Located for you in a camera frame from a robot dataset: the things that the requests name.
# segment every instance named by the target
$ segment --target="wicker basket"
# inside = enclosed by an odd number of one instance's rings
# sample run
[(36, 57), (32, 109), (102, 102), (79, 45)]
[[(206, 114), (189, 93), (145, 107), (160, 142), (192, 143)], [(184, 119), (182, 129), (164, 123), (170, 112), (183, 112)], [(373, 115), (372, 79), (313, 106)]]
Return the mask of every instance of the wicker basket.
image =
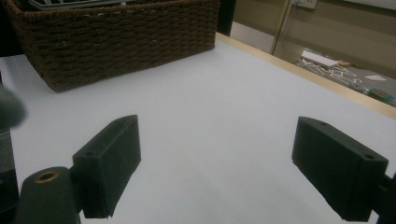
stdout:
[(219, 0), (37, 11), (1, 0), (21, 46), (54, 91), (169, 63), (215, 47)]

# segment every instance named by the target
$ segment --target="wall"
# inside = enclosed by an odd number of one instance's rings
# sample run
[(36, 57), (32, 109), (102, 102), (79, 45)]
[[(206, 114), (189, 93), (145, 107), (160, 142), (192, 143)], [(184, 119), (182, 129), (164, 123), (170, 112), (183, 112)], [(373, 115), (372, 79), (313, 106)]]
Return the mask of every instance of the wall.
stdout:
[(293, 62), (307, 47), (396, 78), (396, 11), (320, 0), (288, 18), (275, 56)]

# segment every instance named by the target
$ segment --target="screw hole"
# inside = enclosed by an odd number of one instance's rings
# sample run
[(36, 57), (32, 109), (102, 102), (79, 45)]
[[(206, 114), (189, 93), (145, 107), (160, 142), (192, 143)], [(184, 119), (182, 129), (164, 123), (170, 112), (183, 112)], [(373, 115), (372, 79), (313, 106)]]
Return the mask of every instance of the screw hole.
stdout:
[(43, 174), (39, 175), (35, 179), (35, 182), (37, 184), (47, 183), (47, 182), (50, 182), (51, 180), (55, 179), (56, 177), (58, 177), (58, 175), (59, 175), (59, 172), (49, 171), (49, 172), (46, 172), (46, 173), (43, 173)]
[(375, 157), (369, 154), (365, 154), (364, 158), (368, 159), (368, 160), (373, 160)]

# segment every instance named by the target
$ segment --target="woven basket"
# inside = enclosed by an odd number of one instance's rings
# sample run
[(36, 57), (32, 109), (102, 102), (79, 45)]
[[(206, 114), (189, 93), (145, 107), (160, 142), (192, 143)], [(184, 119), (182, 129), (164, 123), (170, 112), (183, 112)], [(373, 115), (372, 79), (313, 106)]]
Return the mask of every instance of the woven basket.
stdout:
[(57, 92), (215, 47), (219, 0), (51, 11), (27, 0), (1, 1), (29, 62)]

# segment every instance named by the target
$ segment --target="white table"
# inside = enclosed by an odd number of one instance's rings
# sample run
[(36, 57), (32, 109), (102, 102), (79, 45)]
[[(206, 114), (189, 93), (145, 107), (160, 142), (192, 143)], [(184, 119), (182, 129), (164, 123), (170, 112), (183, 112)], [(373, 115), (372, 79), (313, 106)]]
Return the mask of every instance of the white table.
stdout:
[(114, 217), (84, 224), (343, 223), (291, 162), (299, 116), (330, 123), (396, 172), (392, 108), (221, 35), (208, 52), (64, 93), (24, 56), (0, 67), (28, 111), (11, 131), (20, 184), (72, 166), (111, 120), (138, 115), (142, 161)]

